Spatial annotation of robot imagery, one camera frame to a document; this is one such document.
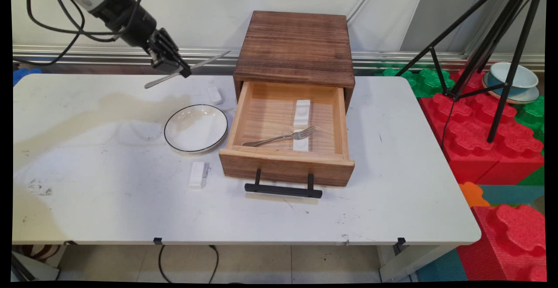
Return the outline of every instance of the black tripod leg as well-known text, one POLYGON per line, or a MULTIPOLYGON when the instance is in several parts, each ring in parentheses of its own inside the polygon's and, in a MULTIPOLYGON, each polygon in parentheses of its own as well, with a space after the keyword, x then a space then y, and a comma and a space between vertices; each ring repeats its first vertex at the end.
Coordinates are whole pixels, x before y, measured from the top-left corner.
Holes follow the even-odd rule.
POLYGON ((508 71, 508 77, 506 77, 506 86, 502 90, 502 95, 500 95, 500 102, 498 103, 498 108, 496 109, 496 115, 494 115, 494 120, 492 121, 492 127, 490 128, 490 133, 488 133, 487 141, 490 143, 494 141, 496 135, 496 130, 498 130, 498 125, 500 124, 500 119, 502 113, 504 112, 504 106, 506 105, 506 100, 508 99, 508 94, 510 93, 510 88, 514 83, 514 77, 516 75, 517 66, 520 63, 521 54, 525 48, 525 43, 529 36, 529 31, 533 24, 534 16, 537 12, 538 3, 540 0, 532 0, 529 6, 529 11, 525 18, 524 26, 521 30, 520 39, 517 43, 516 51, 514 53, 514 58, 512 59, 512 64, 510 65, 510 71, 508 71))
POLYGON ((446 87, 446 81, 444 81, 444 75, 442 75, 442 69, 440 68, 440 62, 438 62, 438 56, 436 56, 434 46, 430 46, 430 54, 432 55, 432 61, 434 61, 434 66, 436 67, 436 72, 438 72, 438 78, 442 85, 442 94, 448 95, 448 88, 446 87))
POLYGON ((458 95, 461 92, 462 87, 464 87, 465 83, 469 81, 469 77, 471 76, 473 71, 478 68, 481 58, 486 55, 488 49, 490 48, 490 44, 496 38, 497 34, 504 25, 504 22, 508 20, 511 14, 513 14, 513 10, 514 8, 516 8, 516 4, 521 4, 522 1, 523 0, 510 0, 508 4, 506 4, 504 10, 502 10, 500 15, 496 19, 496 22, 494 22, 494 25, 490 28, 487 35, 483 38, 479 47, 467 61, 467 65, 463 70, 462 75, 455 82, 455 85, 451 91, 452 94, 458 95))
POLYGON ((468 18, 475 10, 477 10, 480 6, 482 6, 487 0, 479 0, 476 2, 471 8, 469 8, 462 16, 460 16, 451 26, 449 26, 442 34, 440 34, 437 38, 435 38, 424 50, 422 50, 418 55, 413 58, 413 60, 409 61, 409 63, 403 67, 403 69, 397 72, 396 76, 401 76, 405 71, 409 70, 417 61, 420 60, 429 50, 430 47, 436 46, 441 40, 444 40, 448 34, 452 33, 452 31, 459 26, 466 18, 468 18))
POLYGON ((486 67, 486 65, 488 64, 488 60, 492 56, 492 53, 494 53, 494 50, 496 50, 496 46, 498 46, 498 43, 500 42, 500 40, 502 39, 504 34, 506 34, 506 32, 508 32, 508 29, 510 29, 510 26, 514 23, 514 21, 519 16, 520 12, 523 10, 524 6, 528 2, 529 2, 529 0, 525 0, 524 3, 521 5, 521 7, 518 7, 517 9, 514 9, 514 15, 510 16, 509 21, 507 21, 504 24, 504 26, 501 28, 500 33, 496 36, 496 40, 494 40, 494 43, 492 43, 492 46, 490 47, 489 53, 484 58, 483 62, 480 64, 479 68, 476 70, 478 73, 481 73, 484 70, 484 67, 486 67))

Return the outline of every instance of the black drawer handle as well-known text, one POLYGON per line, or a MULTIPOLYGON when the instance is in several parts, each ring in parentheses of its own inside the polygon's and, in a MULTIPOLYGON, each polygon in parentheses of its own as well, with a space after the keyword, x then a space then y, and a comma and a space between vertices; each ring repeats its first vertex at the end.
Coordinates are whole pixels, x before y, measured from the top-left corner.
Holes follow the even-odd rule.
POLYGON ((255 183, 245 183, 245 191, 280 194, 280 195, 292 195, 293 197, 314 197, 316 199, 321 198, 322 191, 313 189, 313 173, 308 174, 308 189, 303 189, 299 187, 261 185, 259 184, 259 175, 261 175, 261 173, 262 173, 261 169, 258 169, 258 171, 256 171, 255 183))

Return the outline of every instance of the wooden box top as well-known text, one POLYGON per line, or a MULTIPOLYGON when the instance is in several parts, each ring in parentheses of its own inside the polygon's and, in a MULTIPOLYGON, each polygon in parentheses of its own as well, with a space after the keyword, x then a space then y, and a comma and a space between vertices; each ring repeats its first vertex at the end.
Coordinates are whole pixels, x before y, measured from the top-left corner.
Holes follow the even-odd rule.
POLYGON ((346 17, 254 11, 234 78, 354 87, 346 17))

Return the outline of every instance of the tile floor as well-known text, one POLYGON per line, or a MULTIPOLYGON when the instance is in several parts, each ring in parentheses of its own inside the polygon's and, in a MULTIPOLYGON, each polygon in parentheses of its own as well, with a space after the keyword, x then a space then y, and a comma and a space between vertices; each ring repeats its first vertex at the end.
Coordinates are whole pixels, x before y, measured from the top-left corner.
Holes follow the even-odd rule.
MULTIPOLYGON (((68 246, 58 280, 165 282, 157 266, 160 250, 161 246, 68 246)), ((214 284, 380 282, 373 246, 217 246, 217 250, 214 284)), ((215 261, 208 246, 166 246, 161 266, 173 282, 205 283, 215 261)))

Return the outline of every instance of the knife blade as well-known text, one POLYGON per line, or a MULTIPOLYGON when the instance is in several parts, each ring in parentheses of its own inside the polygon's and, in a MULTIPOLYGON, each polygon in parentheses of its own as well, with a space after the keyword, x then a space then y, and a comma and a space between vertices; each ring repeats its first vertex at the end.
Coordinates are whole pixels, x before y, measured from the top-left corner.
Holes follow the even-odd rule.
MULTIPOLYGON (((225 56, 226 54, 229 54, 230 52, 231 52, 231 51, 226 51, 226 52, 224 52, 224 53, 222 53, 222 54, 218 54, 218 55, 215 56, 215 57, 211 57, 211 58, 209 58, 209 59, 207 59, 207 60, 204 60, 204 61, 202 61, 202 62, 198 62, 197 64, 191 66, 190 69, 196 69, 196 68, 199 68, 199 67, 201 67, 201 66, 203 66, 203 65, 209 64, 209 62, 212 62, 212 61, 214 61, 214 60, 216 60, 216 59, 219 59, 219 58, 225 56)), ((149 88, 153 87, 154 85, 157 85, 157 84, 159 84, 159 83, 161 83, 161 82, 163 82, 163 81, 169 80, 170 78, 174 78, 175 76, 178 76, 178 75, 180 74, 180 71, 182 71, 182 67, 181 67, 177 72, 174 72, 174 73, 172 73, 172 74, 170 74, 170 75, 164 76, 164 77, 161 78, 161 79, 157 79, 157 80, 148 82, 148 83, 144 86, 144 88, 149 89, 149 88)))

